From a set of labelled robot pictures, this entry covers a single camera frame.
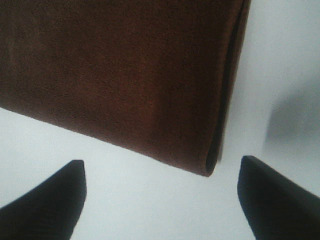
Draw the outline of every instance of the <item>felt material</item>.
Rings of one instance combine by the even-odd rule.
[[[320,239],[320,198],[254,156],[242,158],[237,191],[257,240]]]
[[[209,176],[249,0],[1,0],[0,107]]]
[[[86,195],[84,162],[73,160],[0,208],[0,240],[69,240]]]

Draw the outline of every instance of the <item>brown fabric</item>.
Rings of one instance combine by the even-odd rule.
[[[0,0],[0,106],[209,176],[248,0]]]

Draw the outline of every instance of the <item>textured fabric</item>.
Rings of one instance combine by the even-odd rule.
[[[84,162],[73,160],[0,209],[0,240],[69,240],[86,195]]]
[[[0,0],[0,107],[209,176],[248,0]]]
[[[320,239],[320,198],[253,156],[244,156],[238,197],[257,240]]]

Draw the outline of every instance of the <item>white backdrop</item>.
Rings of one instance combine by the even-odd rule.
[[[209,178],[0,109],[0,207],[72,159],[87,199],[72,240],[250,240],[243,155],[320,196],[320,1],[252,0],[222,161]]]

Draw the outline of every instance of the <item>white surface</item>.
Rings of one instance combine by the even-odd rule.
[[[252,1],[211,177],[0,109],[0,206],[83,159],[87,199],[72,240],[254,239],[237,197],[243,155],[320,196],[319,13],[319,0]]]

